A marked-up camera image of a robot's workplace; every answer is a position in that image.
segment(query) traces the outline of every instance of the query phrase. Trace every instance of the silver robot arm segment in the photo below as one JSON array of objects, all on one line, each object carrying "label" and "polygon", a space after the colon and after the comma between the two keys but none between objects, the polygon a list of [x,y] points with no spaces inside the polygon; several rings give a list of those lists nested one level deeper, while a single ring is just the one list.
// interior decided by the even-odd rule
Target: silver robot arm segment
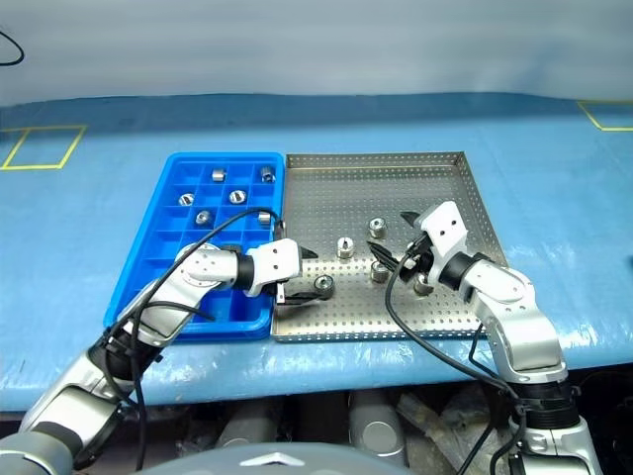
[{"label": "silver robot arm segment", "polygon": [[498,375],[526,407],[527,428],[510,459],[513,473],[601,475],[558,335],[537,307],[532,283],[482,254],[466,253],[466,227],[453,202],[428,210],[414,225],[432,242],[429,284],[446,285],[469,303],[486,328]]},{"label": "silver robot arm segment", "polygon": [[[208,292],[229,287],[256,297],[269,284],[298,277],[301,261],[301,248],[287,238],[262,244],[247,254],[203,244],[156,289],[150,302],[197,308]],[[22,463],[22,469],[33,470],[25,473],[65,474],[73,464],[82,466],[94,459],[121,418],[120,391],[127,396],[134,389],[129,316],[152,285],[154,282],[122,310],[118,320],[127,322],[114,326],[84,351],[27,412],[20,431],[0,440],[0,471],[8,473],[2,468],[5,463],[11,467],[10,463]],[[191,313],[171,307],[143,310],[136,349],[141,371],[159,357],[191,317]],[[120,389],[110,384],[106,374]]]}]

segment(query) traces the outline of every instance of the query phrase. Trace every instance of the white wall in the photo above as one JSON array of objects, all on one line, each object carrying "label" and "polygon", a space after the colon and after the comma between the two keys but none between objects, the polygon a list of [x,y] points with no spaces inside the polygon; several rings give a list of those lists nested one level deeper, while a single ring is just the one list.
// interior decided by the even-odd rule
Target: white wall
[{"label": "white wall", "polygon": [[[0,29],[27,52],[0,68],[0,104],[215,92],[633,98],[631,0],[0,0]],[[12,54],[0,46],[0,60]]]}]

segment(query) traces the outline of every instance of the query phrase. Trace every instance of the perforated metal tray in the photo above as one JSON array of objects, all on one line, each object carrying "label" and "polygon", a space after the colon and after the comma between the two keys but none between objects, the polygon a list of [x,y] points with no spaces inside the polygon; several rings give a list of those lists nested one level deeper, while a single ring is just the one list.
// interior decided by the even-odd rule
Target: perforated metal tray
[{"label": "perforated metal tray", "polygon": [[[272,334],[279,341],[402,338],[385,310],[386,284],[370,280],[372,261],[366,241],[368,222],[387,220],[381,243],[400,258],[416,232],[400,211],[421,212],[446,200],[457,203],[469,230],[470,252],[496,262],[505,257],[490,223],[463,152],[346,155],[288,155],[284,216],[288,237],[314,250],[318,260],[304,261],[304,274],[286,293],[312,290],[322,274],[335,282],[334,296],[298,308],[278,307]],[[354,240],[355,254],[336,256],[341,237]],[[470,336],[479,322],[458,297],[444,287],[418,297],[412,282],[397,284],[395,308],[425,336]]]}]

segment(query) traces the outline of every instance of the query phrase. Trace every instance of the blue tabletop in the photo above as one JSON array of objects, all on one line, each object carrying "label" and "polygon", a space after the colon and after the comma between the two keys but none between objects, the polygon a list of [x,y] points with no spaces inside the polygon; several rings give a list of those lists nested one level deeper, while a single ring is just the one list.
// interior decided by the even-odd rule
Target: blue tabletop
[{"label": "blue tabletop", "polygon": [[[0,109],[0,411],[27,409],[100,334],[163,163],[180,150],[464,150],[570,366],[633,361],[633,113],[585,106],[508,94],[221,95]],[[68,125],[87,128],[13,130]],[[436,344],[462,360],[470,345]],[[164,356],[144,378],[151,404],[461,378],[405,340],[174,344]]]}]

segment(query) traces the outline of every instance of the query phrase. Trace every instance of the blue plastic tray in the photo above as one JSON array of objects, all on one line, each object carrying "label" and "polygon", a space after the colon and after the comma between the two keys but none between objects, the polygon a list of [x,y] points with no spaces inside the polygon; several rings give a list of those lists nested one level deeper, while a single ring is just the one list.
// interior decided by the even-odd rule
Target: blue plastic tray
[{"label": "blue plastic tray", "polygon": [[[275,170],[274,183],[262,183],[260,169]],[[215,183],[212,170],[222,168],[226,180]],[[119,282],[108,306],[104,325],[111,326],[124,306],[149,281],[159,277],[174,261],[178,251],[197,241],[214,226],[249,206],[272,208],[281,216],[284,193],[284,157],[274,152],[180,152],[171,155],[163,168]],[[228,194],[246,192],[243,206],[232,205]],[[194,194],[192,206],[180,206],[178,199]],[[196,215],[208,210],[212,222],[195,223]],[[217,246],[239,244],[246,252],[273,238],[272,224],[263,228],[257,215],[247,216],[214,237]],[[270,334],[273,299],[247,298],[241,291],[211,291],[201,309],[216,318],[207,322],[195,316],[178,336],[180,340],[256,339]]]}]

